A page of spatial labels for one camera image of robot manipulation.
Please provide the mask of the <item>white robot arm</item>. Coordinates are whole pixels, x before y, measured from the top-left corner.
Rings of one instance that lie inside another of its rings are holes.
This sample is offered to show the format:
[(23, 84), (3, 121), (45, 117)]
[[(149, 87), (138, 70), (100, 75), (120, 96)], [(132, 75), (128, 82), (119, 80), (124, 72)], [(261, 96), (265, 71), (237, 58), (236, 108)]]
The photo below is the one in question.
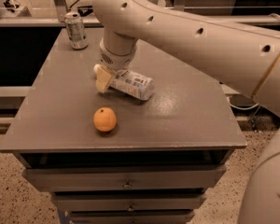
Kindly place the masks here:
[[(114, 56), (134, 39), (175, 56), (280, 117), (280, 32), (158, 7), (148, 0), (94, 0)], [(245, 189), (238, 224), (280, 224), (280, 129)]]

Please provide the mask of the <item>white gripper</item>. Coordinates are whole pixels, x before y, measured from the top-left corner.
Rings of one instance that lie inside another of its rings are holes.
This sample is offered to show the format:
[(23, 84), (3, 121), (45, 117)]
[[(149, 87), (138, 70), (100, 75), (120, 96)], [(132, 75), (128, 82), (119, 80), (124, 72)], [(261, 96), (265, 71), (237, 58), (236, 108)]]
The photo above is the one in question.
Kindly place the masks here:
[(104, 40), (100, 42), (100, 60), (104, 66), (97, 64), (95, 66), (96, 71), (96, 89), (104, 93), (111, 82), (111, 79), (114, 76), (114, 73), (110, 71), (112, 70), (120, 70), (126, 68), (130, 62), (133, 60), (134, 54), (137, 50), (136, 45), (132, 45), (132, 50), (129, 51), (126, 55), (118, 55), (109, 51), (105, 45)]

